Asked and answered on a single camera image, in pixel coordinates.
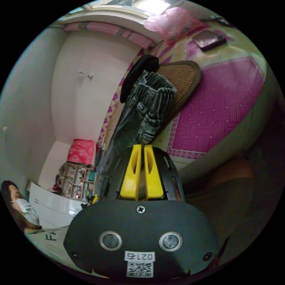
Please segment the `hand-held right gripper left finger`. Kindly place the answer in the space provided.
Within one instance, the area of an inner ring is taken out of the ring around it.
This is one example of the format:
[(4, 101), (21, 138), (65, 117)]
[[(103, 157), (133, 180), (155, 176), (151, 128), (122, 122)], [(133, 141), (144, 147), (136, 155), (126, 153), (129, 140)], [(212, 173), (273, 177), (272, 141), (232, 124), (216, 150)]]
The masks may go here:
[(120, 190), (120, 196), (123, 199), (138, 199), (141, 160), (142, 146), (134, 145)]

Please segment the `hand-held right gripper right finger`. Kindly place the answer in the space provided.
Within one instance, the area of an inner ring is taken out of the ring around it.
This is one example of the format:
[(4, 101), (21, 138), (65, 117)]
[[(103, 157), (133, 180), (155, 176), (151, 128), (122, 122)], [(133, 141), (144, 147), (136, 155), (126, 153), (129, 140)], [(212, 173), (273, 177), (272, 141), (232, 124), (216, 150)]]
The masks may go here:
[(145, 189), (147, 199), (162, 199), (164, 192), (152, 145), (144, 146)]

